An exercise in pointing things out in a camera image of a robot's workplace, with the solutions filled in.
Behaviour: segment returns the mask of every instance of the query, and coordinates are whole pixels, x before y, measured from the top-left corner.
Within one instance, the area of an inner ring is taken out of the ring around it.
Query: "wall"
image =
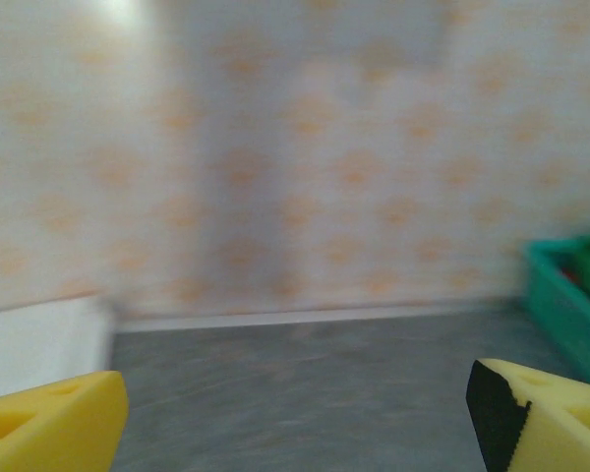
[[[0,0],[0,307],[498,296],[588,227],[590,0]]]

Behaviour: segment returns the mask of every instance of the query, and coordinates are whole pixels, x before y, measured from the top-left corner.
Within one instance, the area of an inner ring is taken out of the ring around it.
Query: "black tape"
[[[509,382],[480,361],[472,366],[465,398],[488,472],[506,472],[531,402],[519,406]]]

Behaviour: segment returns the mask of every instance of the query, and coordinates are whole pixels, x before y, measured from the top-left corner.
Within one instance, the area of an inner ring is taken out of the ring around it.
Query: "red object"
[[[566,269],[562,269],[561,273],[563,273],[563,275],[570,280],[572,283],[574,283],[575,285],[579,285],[579,283],[577,282],[577,277],[574,274],[574,272],[571,272],[570,270],[566,270]]]

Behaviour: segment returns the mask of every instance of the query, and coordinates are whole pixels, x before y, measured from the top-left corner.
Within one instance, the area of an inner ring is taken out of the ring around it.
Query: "floor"
[[[515,312],[121,334],[112,472],[485,471],[464,402],[481,357],[576,377]]]

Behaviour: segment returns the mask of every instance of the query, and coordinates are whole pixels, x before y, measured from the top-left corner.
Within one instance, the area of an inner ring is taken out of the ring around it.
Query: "yellow object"
[[[0,397],[0,472],[107,472],[127,420],[120,373]]]
[[[468,405],[489,472],[590,472],[590,385],[482,360]]]

